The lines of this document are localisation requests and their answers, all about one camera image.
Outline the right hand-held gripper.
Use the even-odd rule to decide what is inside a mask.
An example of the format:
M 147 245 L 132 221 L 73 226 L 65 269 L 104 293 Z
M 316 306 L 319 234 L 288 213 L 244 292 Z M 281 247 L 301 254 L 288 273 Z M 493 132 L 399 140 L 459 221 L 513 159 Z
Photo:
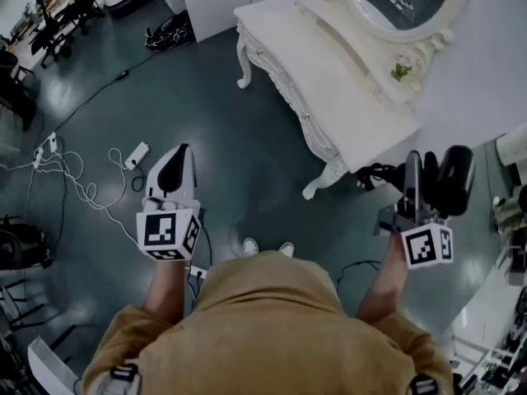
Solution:
M 405 213 L 398 204 L 381 208 L 377 215 L 374 235 L 399 235 L 409 269 L 452 263 L 453 230 L 437 216 L 421 216 L 422 160 L 419 153 L 410 151 L 404 166 Z

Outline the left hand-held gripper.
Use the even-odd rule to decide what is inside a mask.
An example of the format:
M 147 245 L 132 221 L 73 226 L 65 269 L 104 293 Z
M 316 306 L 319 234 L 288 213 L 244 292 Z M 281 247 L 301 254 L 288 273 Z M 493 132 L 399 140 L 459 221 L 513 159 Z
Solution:
M 202 224 L 194 154 L 189 144 L 166 152 L 147 175 L 147 197 L 136 215 L 138 248 L 157 262 L 192 260 Z

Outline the black hair dryer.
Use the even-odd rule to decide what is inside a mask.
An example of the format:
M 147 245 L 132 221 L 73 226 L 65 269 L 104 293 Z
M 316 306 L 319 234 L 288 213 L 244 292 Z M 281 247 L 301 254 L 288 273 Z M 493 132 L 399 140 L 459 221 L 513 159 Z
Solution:
M 447 149 L 443 159 L 429 151 L 422 160 L 422 214 L 446 220 L 463 215 L 469 204 L 475 173 L 473 151 L 461 145 Z M 403 186 L 405 162 L 399 166 L 374 163 L 356 172 L 357 184 L 366 191 L 374 188 L 374 182 L 385 181 L 401 192 L 396 203 L 404 210 Z

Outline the white dressing table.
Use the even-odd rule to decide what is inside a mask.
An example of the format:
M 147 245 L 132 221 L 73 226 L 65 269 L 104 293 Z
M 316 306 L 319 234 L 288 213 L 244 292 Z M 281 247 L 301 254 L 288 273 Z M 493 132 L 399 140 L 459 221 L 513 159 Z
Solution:
M 246 88 L 264 70 L 324 162 L 303 197 L 355 173 L 420 127 L 410 109 L 422 80 L 390 75 L 391 47 L 325 0 L 266 0 L 237 7 L 236 52 Z

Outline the person's left forearm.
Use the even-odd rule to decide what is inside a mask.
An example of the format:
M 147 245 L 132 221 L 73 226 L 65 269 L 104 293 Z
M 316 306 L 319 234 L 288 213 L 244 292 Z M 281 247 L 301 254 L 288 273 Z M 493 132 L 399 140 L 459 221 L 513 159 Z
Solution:
M 184 318 L 187 276 L 184 262 L 157 262 L 143 309 L 171 324 Z

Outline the person's right forearm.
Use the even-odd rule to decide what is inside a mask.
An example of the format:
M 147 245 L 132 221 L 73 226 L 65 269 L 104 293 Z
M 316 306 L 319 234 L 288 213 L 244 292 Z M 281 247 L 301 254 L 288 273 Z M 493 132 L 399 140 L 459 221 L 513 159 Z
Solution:
M 391 235 L 380 269 L 357 310 L 357 318 L 376 323 L 397 311 L 408 276 L 408 267 L 400 235 Z

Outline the large white power strip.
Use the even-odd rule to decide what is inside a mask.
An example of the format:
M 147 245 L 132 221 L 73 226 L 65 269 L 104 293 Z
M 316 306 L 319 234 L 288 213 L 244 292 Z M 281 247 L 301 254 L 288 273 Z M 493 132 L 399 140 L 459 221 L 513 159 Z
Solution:
M 145 142 L 140 142 L 124 162 L 126 169 L 129 171 L 135 170 L 149 151 L 150 147 Z

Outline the white cylinder roll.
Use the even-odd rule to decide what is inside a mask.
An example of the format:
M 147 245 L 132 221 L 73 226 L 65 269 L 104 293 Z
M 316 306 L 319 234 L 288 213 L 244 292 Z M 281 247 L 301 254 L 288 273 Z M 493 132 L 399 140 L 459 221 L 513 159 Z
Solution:
M 496 149 L 504 166 L 527 160 L 527 123 L 500 136 L 496 140 Z

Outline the small flower sprig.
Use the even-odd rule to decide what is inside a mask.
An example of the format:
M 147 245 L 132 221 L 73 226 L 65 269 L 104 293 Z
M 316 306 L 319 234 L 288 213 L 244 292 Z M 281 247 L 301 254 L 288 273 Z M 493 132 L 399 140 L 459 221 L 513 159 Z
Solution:
M 391 69 L 390 75 L 396 81 L 401 81 L 404 77 L 410 74 L 413 70 L 413 65 L 410 59 L 403 54 L 395 57 L 394 66 Z

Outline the cluttered white workbench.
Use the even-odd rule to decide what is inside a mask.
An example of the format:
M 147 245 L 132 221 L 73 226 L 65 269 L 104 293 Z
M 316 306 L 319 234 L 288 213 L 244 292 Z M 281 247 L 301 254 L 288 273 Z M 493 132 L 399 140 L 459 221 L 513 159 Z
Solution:
M 518 324 L 516 306 L 527 285 L 512 264 L 523 251 L 505 246 L 482 285 L 461 309 L 445 334 L 444 351 L 463 395 L 505 395 L 518 380 L 512 371 L 527 348 L 527 323 Z

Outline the person's tan shirt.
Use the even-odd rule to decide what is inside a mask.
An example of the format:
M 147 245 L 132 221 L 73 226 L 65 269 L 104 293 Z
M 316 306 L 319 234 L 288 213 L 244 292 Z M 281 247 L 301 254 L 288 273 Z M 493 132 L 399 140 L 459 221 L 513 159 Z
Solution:
M 448 360 L 398 311 L 345 314 L 327 272 L 276 251 L 208 273 L 177 324 L 118 312 L 82 378 L 85 395 L 454 395 Z

